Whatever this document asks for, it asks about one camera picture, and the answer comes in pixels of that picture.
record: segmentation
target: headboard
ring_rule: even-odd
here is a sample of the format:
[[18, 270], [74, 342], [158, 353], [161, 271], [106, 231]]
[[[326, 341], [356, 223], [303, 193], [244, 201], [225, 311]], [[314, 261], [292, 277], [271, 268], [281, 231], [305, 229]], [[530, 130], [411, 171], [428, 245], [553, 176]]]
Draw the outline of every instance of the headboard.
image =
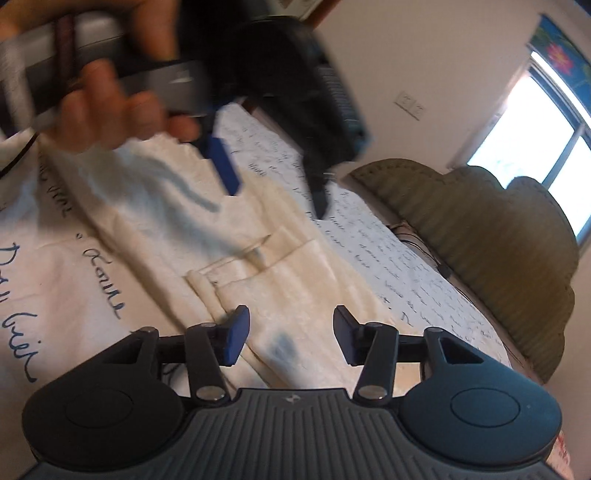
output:
[[528, 177], [505, 190], [484, 168], [442, 175], [404, 159], [351, 175], [417, 230], [548, 381], [564, 352], [579, 262], [572, 228], [548, 191]]

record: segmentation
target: window frame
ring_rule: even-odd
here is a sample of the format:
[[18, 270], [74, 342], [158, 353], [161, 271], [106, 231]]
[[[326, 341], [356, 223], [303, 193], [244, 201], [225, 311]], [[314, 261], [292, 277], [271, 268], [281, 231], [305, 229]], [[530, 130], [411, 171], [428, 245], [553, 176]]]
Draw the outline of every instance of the window frame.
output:
[[[587, 124], [585, 119], [581, 116], [577, 108], [573, 105], [571, 100], [564, 94], [563, 90], [557, 85], [557, 83], [544, 71], [543, 67], [539, 65], [531, 56], [528, 62], [525, 64], [523, 69], [523, 74], [519, 75], [516, 82], [514, 82], [509, 90], [508, 95], [511, 94], [513, 88], [523, 78], [524, 75], [528, 75], [532, 78], [542, 90], [550, 97], [550, 99], [554, 102], [556, 107], [560, 110], [560, 112], [564, 115], [570, 125], [573, 127], [573, 135], [564, 146], [562, 153], [559, 155], [558, 159], [550, 169], [550, 172], [546, 175], [545, 179], [541, 182], [541, 184], [546, 188], [549, 189], [550, 186], [556, 180], [556, 177], [564, 167], [566, 161], [569, 159], [570, 154], [573, 151], [574, 146], [578, 142], [579, 138], [583, 138], [589, 149], [591, 150], [591, 126]], [[467, 165], [468, 162], [472, 159], [476, 151], [480, 148], [484, 140], [488, 137], [491, 131], [496, 126], [496, 123], [500, 120], [506, 110], [506, 101], [502, 104], [501, 108], [495, 113], [492, 120], [488, 122], [487, 126], [483, 131], [480, 132], [478, 138], [473, 139], [471, 142], [469, 150], [465, 150], [465, 154], [463, 161], [460, 160], [459, 162], [452, 162], [453, 166], [458, 165]], [[577, 244], [579, 245], [579, 249], [582, 250], [589, 242], [591, 238], [591, 215], [587, 219], [585, 225], [581, 228], [581, 231], [576, 235]]]

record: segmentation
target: wall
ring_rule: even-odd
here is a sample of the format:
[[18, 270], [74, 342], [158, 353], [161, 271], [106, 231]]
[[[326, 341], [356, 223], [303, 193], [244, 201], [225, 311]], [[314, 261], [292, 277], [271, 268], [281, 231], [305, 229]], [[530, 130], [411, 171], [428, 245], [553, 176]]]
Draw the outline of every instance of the wall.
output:
[[[591, 59], [591, 20], [570, 0], [341, 0], [319, 32], [374, 137], [361, 162], [404, 157], [447, 171], [527, 61], [542, 12]], [[426, 107], [421, 121], [394, 105], [402, 90]], [[591, 249], [573, 288], [566, 351], [548, 388], [563, 409], [576, 478], [589, 479]]]

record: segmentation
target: metal screw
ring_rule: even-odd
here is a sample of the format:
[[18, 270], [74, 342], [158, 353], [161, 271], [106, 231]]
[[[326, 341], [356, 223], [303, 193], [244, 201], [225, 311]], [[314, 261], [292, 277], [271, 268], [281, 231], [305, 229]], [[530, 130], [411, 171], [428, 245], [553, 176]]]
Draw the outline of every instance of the metal screw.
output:
[[388, 395], [386, 389], [384, 387], [380, 387], [379, 385], [365, 385], [357, 390], [357, 393], [360, 397], [363, 397], [367, 400], [381, 400]]
[[206, 385], [205, 387], [199, 388], [195, 395], [197, 398], [204, 401], [218, 401], [226, 396], [226, 392], [223, 388], [215, 385]]

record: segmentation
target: window curtain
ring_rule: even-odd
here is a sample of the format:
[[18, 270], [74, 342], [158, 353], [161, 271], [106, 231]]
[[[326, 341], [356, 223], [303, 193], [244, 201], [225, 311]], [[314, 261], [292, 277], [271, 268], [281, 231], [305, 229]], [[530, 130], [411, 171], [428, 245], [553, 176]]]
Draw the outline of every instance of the window curtain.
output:
[[587, 111], [591, 112], [591, 64], [545, 15], [542, 15], [530, 46], [552, 65]]

